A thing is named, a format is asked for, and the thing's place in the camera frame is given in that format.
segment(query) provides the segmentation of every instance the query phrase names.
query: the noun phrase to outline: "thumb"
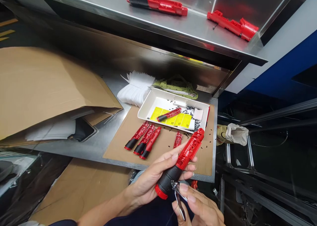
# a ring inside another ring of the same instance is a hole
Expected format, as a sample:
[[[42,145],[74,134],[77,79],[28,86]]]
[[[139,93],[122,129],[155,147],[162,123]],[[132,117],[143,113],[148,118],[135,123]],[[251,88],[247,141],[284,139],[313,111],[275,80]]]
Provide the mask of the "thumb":
[[[173,210],[177,216],[178,226],[191,226],[192,223],[191,223],[191,219],[188,215],[187,208],[183,202],[181,202],[181,204],[182,204],[182,207],[183,207],[184,212],[185,212],[186,221],[184,221],[184,219],[183,219],[183,216],[182,216],[181,210],[179,209],[177,201],[174,201],[172,203]]]
[[[177,159],[178,159],[178,154],[175,153],[170,158],[167,158],[164,161],[153,164],[153,173],[156,175],[161,174],[166,169],[169,169],[172,166],[174,166],[177,162]]]

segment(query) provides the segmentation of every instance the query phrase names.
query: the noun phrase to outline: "stainless steel table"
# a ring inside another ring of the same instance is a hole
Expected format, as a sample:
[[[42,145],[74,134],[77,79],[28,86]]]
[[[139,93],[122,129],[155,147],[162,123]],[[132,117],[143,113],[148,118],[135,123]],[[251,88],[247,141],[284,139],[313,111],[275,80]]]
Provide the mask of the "stainless steel table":
[[[93,67],[103,80],[110,88],[112,93],[117,96],[118,92],[127,85],[127,82],[120,76],[126,76],[126,72],[114,71],[113,69],[105,69],[103,67]],[[211,94],[206,92],[198,91],[198,101],[213,104],[215,106],[215,117],[214,117],[214,130],[217,129],[217,112],[218,112],[218,99],[213,98]],[[34,145],[23,146],[23,148],[34,149],[43,152],[50,152],[55,154],[61,154],[65,156],[87,159],[96,162],[103,162],[108,164],[119,165],[127,168],[133,168],[138,170],[144,170],[148,166],[141,164],[134,164],[129,162],[117,161],[112,159],[103,158],[103,154],[108,148],[109,143],[113,139],[115,133],[119,129],[123,119],[127,115],[131,106],[120,102],[123,110],[119,111],[110,120],[104,120],[103,122],[96,125],[97,133],[85,142],[77,142],[76,140],[60,140],[50,143],[41,143]],[[216,131],[214,131],[214,142],[213,142],[213,156],[212,156],[212,175],[200,175],[195,174],[192,179],[202,180],[206,182],[215,181],[215,163],[216,163]]]

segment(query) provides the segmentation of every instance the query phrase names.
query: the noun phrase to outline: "red tool body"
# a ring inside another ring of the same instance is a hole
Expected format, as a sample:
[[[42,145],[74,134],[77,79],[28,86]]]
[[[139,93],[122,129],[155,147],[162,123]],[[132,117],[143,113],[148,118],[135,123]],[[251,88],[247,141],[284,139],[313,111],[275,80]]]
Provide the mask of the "red tool body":
[[[140,154],[141,159],[146,159],[150,154],[153,144],[155,143],[156,139],[158,138],[159,134],[161,133],[161,127],[158,127],[156,131],[152,134],[151,138],[149,139],[148,143],[146,144],[145,148]]]
[[[192,137],[187,142],[185,148],[178,156],[175,166],[163,172],[155,186],[155,191],[160,198],[164,200],[167,199],[168,194],[172,189],[171,181],[178,181],[189,161],[192,160],[197,153],[203,139],[204,130],[200,128],[197,132],[193,133]]]
[[[182,138],[183,138],[183,135],[181,134],[181,132],[177,131],[173,148],[176,148],[179,145],[181,145]]]
[[[238,23],[235,20],[229,21],[222,15],[223,14],[218,10],[213,13],[208,12],[207,19],[218,23],[220,27],[230,30],[232,33],[240,36],[240,38],[246,41],[250,41],[255,33],[259,30],[259,27],[249,23],[244,18],[240,20],[240,23]]]
[[[159,122],[162,122],[162,121],[164,121],[164,120],[166,120],[166,119],[169,119],[169,118],[172,118],[172,117],[178,115],[179,113],[181,113],[181,111],[182,111],[182,108],[176,108],[176,109],[174,109],[174,110],[172,110],[172,111],[170,111],[170,112],[168,112],[168,113],[166,113],[166,114],[160,115],[160,116],[157,117],[156,119],[157,119]]]
[[[155,130],[155,125],[151,124],[151,126],[148,128],[145,135],[141,139],[140,143],[135,148],[133,152],[134,154],[139,155],[143,151],[143,149],[146,146],[146,143],[148,142],[148,140],[151,138],[152,134],[154,133],[154,130]]]
[[[134,148],[135,144],[138,142],[138,140],[140,139],[140,137],[145,133],[145,131],[148,129],[149,127],[149,122],[145,121],[141,127],[138,129],[138,131],[133,135],[133,137],[128,141],[128,143],[125,145],[125,149],[126,150],[131,150]]]
[[[182,3],[171,0],[127,0],[131,5],[156,9],[167,13],[187,16],[188,9]]]

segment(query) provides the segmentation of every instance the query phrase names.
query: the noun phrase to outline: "cardboard sheet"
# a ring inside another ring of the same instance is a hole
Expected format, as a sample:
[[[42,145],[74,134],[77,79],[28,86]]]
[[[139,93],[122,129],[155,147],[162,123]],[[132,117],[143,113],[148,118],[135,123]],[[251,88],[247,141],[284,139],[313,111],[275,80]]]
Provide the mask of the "cardboard sheet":
[[[77,221],[87,211],[127,187],[129,168],[73,158],[29,221],[50,225]]]
[[[0,140],[84,106],[95,111],[85,117],[92,125],[122,109],[104,81],[73,57],[10,47],[0,49],[0,59]],[[11,146],[7,142],[0,145]]]
[[[112,139],[108,146],[107,151],[103,155],[104,158],[109,158],[113,160],[119,160],[129,163],[150,165],[154,160],[156,160],[160,155],[164,154],[173,149],[175,135],[177,130],[167,126],[161,126],[155,124],[155,127],[162,127],[161,133],[157,138],[155,144],[153,145],[152,151],[146,160],[142,160],[139,156],[133,154],[133,150],[127,151],[124,149],[126,143],[132,138],[135,132],[142,125],[144,120],[137,117],[139,108],[132,106],[124,121],[122,122],[120,128],[118,129],[116,135]],[[214,115],[215,109],[213,105],[210,105],[210,112],[208,118],[208,124],[205,131],[205,137],[202,141],[201,147],[199,148],[196,156],[198,157],[198,162],[195,163],[197,169],[195,173],[203,175],[212,174],[212,149],[213,149],[213,126],[214,126]],[[183,135],[182,143],[189,140],[191,134],[181,131]]]

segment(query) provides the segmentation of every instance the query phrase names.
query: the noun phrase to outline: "hand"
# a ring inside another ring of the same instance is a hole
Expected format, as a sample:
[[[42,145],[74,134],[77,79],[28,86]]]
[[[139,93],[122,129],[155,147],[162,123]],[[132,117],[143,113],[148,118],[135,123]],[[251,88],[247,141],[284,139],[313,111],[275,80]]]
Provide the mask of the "hand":
[[[172,203],[175,214],[177,215],[179,226],[225,226],[224,215],[220,212],[217,204],[207,198],[203,193],[189,187],[186,184],[180,184],[180,193],[188,200],[188,206],[195,214],[193,221],[189,220],[188,211],[185,204],[182,202],[182,207],[185,211],[186,221],[180,213],[179,206],[176,201]]]
[[[178,159],[178,155],[181,153],[186,143],[181,144],[177,148],[164,153],[157,160],[155,160],[146,171],[137,179],[137,181],[130,185],[130,192],[134,198],[136,198],[139,206],[148,204],[157,196],[155,192],[155,185],[162,176],[163,171],[168,168],[171,168],[176,164]],[[194,157],[192,162],[197,162],[198,158]],[[183,172],[180,176],[179,180],[186,180],[191,178],[196,170],[196,166],[192,164],[188,164],[185,168],[186,172]]]

